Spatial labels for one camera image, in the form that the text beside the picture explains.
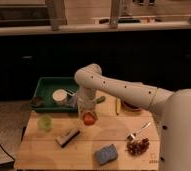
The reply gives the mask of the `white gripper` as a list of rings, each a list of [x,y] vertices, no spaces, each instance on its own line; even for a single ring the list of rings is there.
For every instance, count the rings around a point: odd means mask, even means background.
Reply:
[[[97,113],[95,111],[95,97],[96,91],[90,88],[80,87],[78,90],[78,115],[80,119],[83,119],[84,110],[89,110],[90,115],[94,118],[95,121],[98,120]]]

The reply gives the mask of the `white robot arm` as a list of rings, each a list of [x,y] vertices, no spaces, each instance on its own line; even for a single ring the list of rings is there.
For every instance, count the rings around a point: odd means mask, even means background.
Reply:
[[[97,64],[76,71],[81,96],[93,97],[96,90],[153,114],[161,115],[159,171],[191,171],[191,89],[166,89],[108,78]]]

